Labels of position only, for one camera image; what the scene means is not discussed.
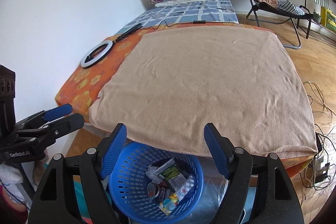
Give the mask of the left hand in glove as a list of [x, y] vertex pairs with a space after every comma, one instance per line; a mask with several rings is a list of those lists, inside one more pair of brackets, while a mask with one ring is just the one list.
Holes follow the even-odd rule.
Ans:
[[18, 167], [1, 164], [1, 181], [6, 184], [20, 184], [24, 181], [24, 174], [30, 184], [37, 188], [48, 164], [44, 161], [22, 163], [23, 170]]

